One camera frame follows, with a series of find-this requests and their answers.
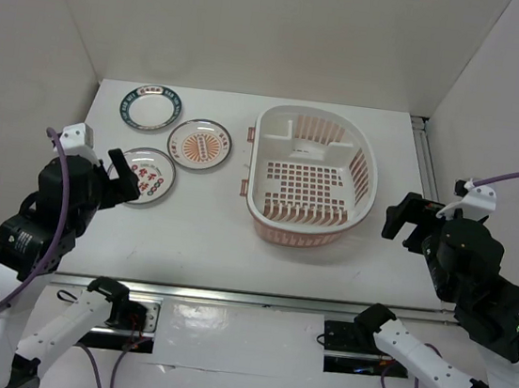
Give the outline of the plate with red characters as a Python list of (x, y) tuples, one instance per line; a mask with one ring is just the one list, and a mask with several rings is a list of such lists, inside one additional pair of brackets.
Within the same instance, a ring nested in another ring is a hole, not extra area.
[(137, 176), (140, 196), (128, 206), (149, 206), (168, 196), (176, 181), (174, 161), (154, 147), (137, 147), (123, 153), (126, 163)]

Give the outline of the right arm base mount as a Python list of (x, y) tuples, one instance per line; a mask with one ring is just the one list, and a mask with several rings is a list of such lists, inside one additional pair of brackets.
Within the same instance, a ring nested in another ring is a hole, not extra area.
[(403, 378), (407, 371), (369, 340), (361, 328), (351, 321), (327, 319), (316, 341), (323, 347), (323, 372), (349, 375)]

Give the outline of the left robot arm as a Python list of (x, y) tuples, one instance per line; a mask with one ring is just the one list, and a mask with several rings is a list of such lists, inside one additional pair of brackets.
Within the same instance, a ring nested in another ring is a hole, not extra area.
[(118, 170), (110, 178), (90, 146), (53, 142), (56, 156), (39, 172), (38, 189), (0, 225), (0, 388), (39, 388), (55, 360), (96, 324), (118, 326), (129, 313), (129, 289), (98, 277), (62, 315), (24, 335), (41, 293), (95, 213), (139, 196), (121, 149), (108, 152)]

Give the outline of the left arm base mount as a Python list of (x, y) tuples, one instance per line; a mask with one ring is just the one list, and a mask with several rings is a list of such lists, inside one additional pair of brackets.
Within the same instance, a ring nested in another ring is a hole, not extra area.
[(133, 353), (153, 352), (155, 331), (161, 314), (159, 302), (130, 302), (116, 322), (102, 322), (85, 334), (80, 342), (89, 349), (131, 349)]

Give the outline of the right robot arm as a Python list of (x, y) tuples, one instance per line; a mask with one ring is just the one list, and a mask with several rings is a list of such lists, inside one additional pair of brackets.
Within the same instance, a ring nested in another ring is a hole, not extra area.
[(443, 360), (380, 303), (354, 319), (354, 344), (388, 354), (426, 388), (519, 388), (519, 287), (500, 275), (503, 245), (483, 220), (461, 210), (440, 216), (442, 209), (409, 193), (387, 208), (382, 235), (391, 240), (403, 225), (414, 226), (403, 246), (425, 258), (435, 294), (453, 304), (456, 321), (479, 348), (487, 379)]

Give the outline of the plate with dark blue rim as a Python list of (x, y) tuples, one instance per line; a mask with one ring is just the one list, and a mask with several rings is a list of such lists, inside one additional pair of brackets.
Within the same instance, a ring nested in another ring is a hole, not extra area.
[(182, 99), (172, 88), (149, 84), (126, 93), (119, 105), (119, 115), (134, 130), (154, 132), (175, 122), (182, 108)]

